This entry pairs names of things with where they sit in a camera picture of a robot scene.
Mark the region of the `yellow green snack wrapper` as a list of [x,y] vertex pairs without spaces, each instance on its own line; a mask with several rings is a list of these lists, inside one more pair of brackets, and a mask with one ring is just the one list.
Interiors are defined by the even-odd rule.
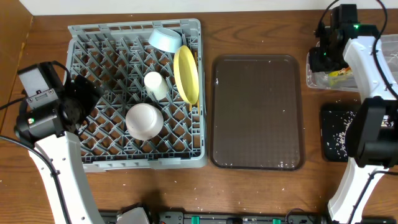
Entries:
[[348,75],[351,75],[352,73],[353,72],[352,72],[351,68],[347,67],[347,68],[343,68],[343,69],[338,70],[338,71],[330,72],[328,74],[328,76],[329,77],[348,76]]

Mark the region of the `pink bowl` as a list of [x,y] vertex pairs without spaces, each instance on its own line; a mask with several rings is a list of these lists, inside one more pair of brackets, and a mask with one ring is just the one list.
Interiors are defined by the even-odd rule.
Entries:
[[126,114],[126,126],[129,134],[141,141],[154,138],[163,128],[164,119],[160,110],[147,104],[134,105]]

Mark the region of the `cream plastic cup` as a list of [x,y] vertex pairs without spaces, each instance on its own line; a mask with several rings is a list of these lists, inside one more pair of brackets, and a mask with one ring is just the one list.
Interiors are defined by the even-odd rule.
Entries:
[[144,85],[148,94],[153,94],[156,100],[164,99],[169,92],[167,82],[158,72],[147,73],[144,77]]

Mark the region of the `light blue bowl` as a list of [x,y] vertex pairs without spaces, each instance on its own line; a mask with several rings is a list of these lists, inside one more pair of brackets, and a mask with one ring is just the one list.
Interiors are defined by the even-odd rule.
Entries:
[[178,32],[164,27],[155,28],[148,42],[151,46],[170,53],[175,53],[183,45],[182,36]]

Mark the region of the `yellow plate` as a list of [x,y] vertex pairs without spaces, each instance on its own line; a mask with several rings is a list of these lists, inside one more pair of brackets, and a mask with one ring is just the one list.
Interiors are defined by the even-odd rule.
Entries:
[[181,46],[174,55],[174,77],[182,100],[191,105],[196,104],[199,97],[198,69],[186,45]]

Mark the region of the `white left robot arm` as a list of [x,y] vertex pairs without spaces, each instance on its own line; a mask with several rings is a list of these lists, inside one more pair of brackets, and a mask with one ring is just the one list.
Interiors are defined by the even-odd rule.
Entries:
[[43,180],[56,223],[104,223],[81,161],[79,128],[103,95],[85,77],[61,79],[57,62],[41,62],[18,71],[26,97],[14,131],[29,148]]

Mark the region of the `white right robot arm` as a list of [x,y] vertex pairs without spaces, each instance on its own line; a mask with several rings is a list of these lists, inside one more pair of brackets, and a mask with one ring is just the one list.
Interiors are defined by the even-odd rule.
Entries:
[[397,81],[382,52],[384,32],[358,21],[355,4],[331,3],[314,31],[319,45],[308,53],[308,71],[337,72],[350,68],[361,106],[348,126],[348,163],[339,187],[328,202],[331,223],[361,223],[375,186],[397,165]]

